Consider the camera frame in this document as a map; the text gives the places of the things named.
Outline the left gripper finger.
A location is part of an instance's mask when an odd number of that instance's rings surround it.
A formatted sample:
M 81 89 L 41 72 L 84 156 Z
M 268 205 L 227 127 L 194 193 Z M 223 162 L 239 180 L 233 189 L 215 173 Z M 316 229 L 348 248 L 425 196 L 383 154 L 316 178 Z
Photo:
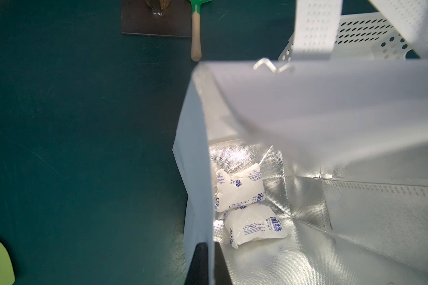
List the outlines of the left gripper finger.
M 215 242 L 213 285 L 232 285 L 231 276 L 225 261 L 221 244 Z M 206 243 L 198 243 L 185 278 L 185 285 L 210 285 L 209 249 Z

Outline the white ice pack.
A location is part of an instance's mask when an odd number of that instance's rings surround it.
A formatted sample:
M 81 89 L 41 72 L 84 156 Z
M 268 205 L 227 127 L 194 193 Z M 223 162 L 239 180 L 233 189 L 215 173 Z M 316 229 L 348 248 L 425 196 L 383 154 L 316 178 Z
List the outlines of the white ice pack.
M 263 204 L 255 203 L 228 210 L 222 218 L 229 234 L 229 244 L 234 249 L 251 241 L 283 239 L 288 236 L 288 230 L 278 216 Z
M 220 169 L 216 172 L 215 178 L 214 210 L 216 212 L 222 213 L 265 200 L 265 188 L 258 163 L 233 175 Z

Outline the white insulated delivery bag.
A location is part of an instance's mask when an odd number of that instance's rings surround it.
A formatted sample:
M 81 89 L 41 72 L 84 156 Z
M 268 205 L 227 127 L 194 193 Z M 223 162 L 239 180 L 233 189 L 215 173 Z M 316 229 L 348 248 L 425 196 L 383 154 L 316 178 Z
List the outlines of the white insulated delivery bag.
M 173 146 L 187 270 L 215 242 L 233 285 L 428 285 L 428 1 L 373 1 L 405 60 L 199 62 Z M 216 172 L 258 163 L 288 236 L 234 249 Z

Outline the white perforated plastic basket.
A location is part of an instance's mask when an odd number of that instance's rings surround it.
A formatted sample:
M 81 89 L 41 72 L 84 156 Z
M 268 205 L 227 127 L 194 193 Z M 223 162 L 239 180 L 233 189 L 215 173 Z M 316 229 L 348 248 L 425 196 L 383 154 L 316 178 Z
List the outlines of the white perforated plastic basket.
M 412 49 L 381 13 L 339 15 L 308 10 L 298 12 L 296 29 L 278 60 L 399 61 Z

